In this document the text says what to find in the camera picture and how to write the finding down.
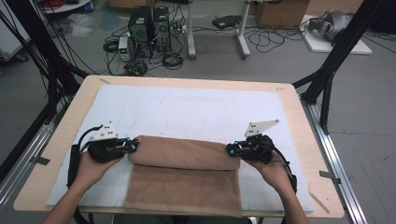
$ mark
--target human hand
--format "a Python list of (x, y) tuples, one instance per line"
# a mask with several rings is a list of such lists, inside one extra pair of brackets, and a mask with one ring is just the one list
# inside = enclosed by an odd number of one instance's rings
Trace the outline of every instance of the human hand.
[(281, 190), (292, 189), (285, 165), (276, 153), (273, 152), (273, 158), (268, 164), (257, 161), (245, 162), (256, 168), (262, 175), (262, 178), (278, 193)]
[(106, 171), (119, 162), (118, 160), (109, 161), (107, 163), (100, 163), (95, 161), (88, 152), (81, 155), (78, 165), (78, 172), (76, 180), (72, 186), (77, 186), (81, 190), (88, 190), (92, 185), (96, 184), (106, 173)]

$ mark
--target cardboard box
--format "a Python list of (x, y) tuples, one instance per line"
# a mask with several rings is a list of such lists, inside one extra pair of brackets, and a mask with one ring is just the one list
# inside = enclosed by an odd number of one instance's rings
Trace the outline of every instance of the cardboard box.
[(111, 7), (133, 8), (135, 6), (150, 6), (151, 9), (157, 4), (157, 0), (108, 0)]
[(310, 0), (284, 0), (272, 5), (259, 3), (256, 10), (257, 25), (263, 28), (299, 29)]
[(321, 16), (326, 11), (340, 10), (346, 14), (355, 14), (363, 0), (311, 0), (306, 15)]

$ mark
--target desk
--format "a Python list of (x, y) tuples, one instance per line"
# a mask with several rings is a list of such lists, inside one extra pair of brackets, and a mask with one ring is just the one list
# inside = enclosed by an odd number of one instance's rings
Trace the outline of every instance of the desk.
[[(187, 33), (187, 43), (189, 45), (189, 56), (191, 59), (195, 60), (196, 54), (195, 54), (195, 46), (194, 46), (194, 36), (192, 34), (192, 13), (191, 13), (192, 2), (193, 2), (193, 0), (189, 0), (189, 30)], [(248, 50), (247, 41), (245, 40), (245, 37), (244, 37), (245, 26), (246, 26), (247, 18), (248, 18), (249, 6), (250, 6), (250, 0), (244, 1), (244, 7), (242, 10), (241, 26), (240, 26), (240, 29), (236, 30), (236, 37), (238, 38), (238, 42), (242, 48), (242, 58), (243, 59), (246, 59), (246, 57), (250, 56), (250, 51)]]
[[(290, 84), (105, 76), (85, 78), (75, 99), (42, 154), (42, 157), (50, 159), (50, 163), (47, 166), (38, 164), (35, 167), (14, 203), (16, 210), (49, 211), (51, 209), (50, 206), (46, 205), (46, 201), (55, 183), (64, 156), (72, 145), (76, 133), (96, 97), (96, 93), (102, 85), (106, 84), (277, 92), (290, 127), (290, 134), (299, 155), (310, 194), (313, 197), (315, 211), (307, 215), (309, 217), (342, 217), (344, 215), (343, 206), (332, 181), (319, 176), (318, 172), (327, 171), (327, 168), (298, 95)], [(126, 208), (84, 207), (81, 208), (81, 211), (141, 214), (141, 211)], [(283, 216), (283, 214), (279, 212), (243, 211), (243, 216), (279, 217)]]

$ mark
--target aluminum rail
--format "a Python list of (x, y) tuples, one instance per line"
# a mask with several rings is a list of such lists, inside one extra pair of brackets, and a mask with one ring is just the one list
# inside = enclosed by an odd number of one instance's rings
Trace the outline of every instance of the aluminum rail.
[(24, 179), (25, 175), (32, 170), (31, 168), (35, 165), (35, 159), (40, 155), (40, 152), (52, 137), (53, 131), (53, 122), (41, 126), (25, 152), (23, 152), (0, 185), (0, 212), (6, 206), (10, 196)]
[(334, 174), (334, 178), (340, 180), (340, 184), (334, 184), (338, 190), (340, 198), (343, 200), (349, 213), (351, 221), (355, 224), (367, 224), (367, 220), (361, 210), (358, 199), (349, 183), (347, 174), (343, 164), (338, 157), (337, 150), (332, 143), (332, 139), (327, 135), (320, 126), (320, 111), (316, 105), (310, 105), (302, 101), (306, 117), (308, 118), (315, 136), (317, 138), (322, 154), (326, 159), (330, 172)]

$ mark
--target forearm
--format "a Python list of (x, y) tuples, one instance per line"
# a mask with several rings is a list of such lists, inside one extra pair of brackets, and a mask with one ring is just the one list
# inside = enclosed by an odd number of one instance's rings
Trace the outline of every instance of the forearm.
[(78, 206), (78, 202), (81, 200), (85, 191), (85, 189), (72, 185), (62, 199), (52, 208), (42, 224), (70, 223)]
[(282, 189), (279, 192), (280, 200), (283, 203), (285, 209), (286, 223), (288, 224), (305, 224), (309, 223), (300, 202), (297, 199), (292, 188)]

